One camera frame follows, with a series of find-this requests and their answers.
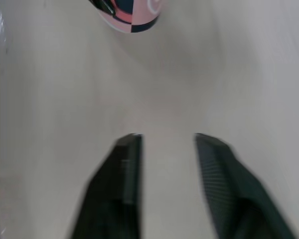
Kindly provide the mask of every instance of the pink and black object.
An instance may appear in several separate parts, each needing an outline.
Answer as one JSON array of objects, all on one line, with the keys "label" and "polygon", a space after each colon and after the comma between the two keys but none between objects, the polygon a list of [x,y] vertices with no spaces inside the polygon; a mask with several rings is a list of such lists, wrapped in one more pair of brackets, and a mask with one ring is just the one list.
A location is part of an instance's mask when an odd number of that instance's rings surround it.
[{"label": "pink and black object", "polygon": [[150,29],[160,14],[162,0],[89,0],[112,28],[125,32]]}]

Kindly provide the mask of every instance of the white surface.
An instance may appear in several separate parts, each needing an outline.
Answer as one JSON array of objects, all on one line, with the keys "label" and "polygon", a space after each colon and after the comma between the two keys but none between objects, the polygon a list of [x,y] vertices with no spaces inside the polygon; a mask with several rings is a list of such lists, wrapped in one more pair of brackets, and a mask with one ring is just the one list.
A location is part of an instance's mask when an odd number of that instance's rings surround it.
[{"label": "white surface", "polygon": [[87,0],[0,6],[1,238],[66,238],[129,132],[146,140],[144,238],[214,237],[195,132],[234,145],[299,236],[299,0],[174,0],[135,35]]}]

